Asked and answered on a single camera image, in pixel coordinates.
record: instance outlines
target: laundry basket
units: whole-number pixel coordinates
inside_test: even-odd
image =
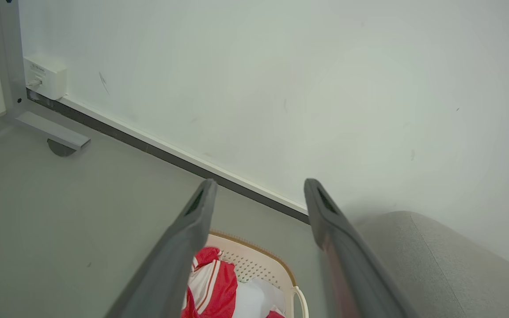
[[[304,294],[297,287],[288,266],[279,258],[244,240],[216,231],[210,231],[206,246],[219,248],[223,253],[221,260],[235,265],[239,282],[246,283],[253,278],[261,278],[283,291],[286,318],[294,318],[294,295],[300,299],[303,318],[309,318]]]

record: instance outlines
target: gray sofa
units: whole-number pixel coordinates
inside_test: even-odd
[[[420,316],[509,318],[509,262],[412,212],[392,212],[359,232]]]

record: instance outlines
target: white plug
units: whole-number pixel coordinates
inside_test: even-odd
[[[66,68],[46,57],[24,58],[27,87],[49,99],[59,99],[66,94]]]

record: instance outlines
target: floor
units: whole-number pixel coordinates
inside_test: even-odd
[[[42,107],[36,113],[91,144],[61,158],[41,135],[0,119],[0,317],[99,318],[202,179]],[[309,225],[220,187],[212,228],[282,258],[310,315],[327,316]]]

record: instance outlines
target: clothes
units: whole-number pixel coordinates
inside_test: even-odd
[[[282,317],[285,312],[284,292],[271,283],[255,278],[237,287],[233,318]]]
[[[204,247],[194,257],[181,318],[284,318],[283,292],[264,280],[238,288],[234,264],[220,256],[218,248]]]

